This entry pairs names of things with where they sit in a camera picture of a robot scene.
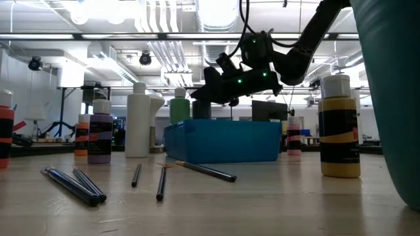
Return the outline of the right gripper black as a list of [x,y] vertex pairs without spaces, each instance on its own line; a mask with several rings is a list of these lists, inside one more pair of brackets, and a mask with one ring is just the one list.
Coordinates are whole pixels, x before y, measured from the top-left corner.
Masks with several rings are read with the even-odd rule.
[[275,72],[269,69],[239,71],[233,75],[221,75],[214,67],[203,70],[205,84],[191,93],[191,97],[204,102],[237,106],[241,96],[271,90],[277,96],[283,89]]

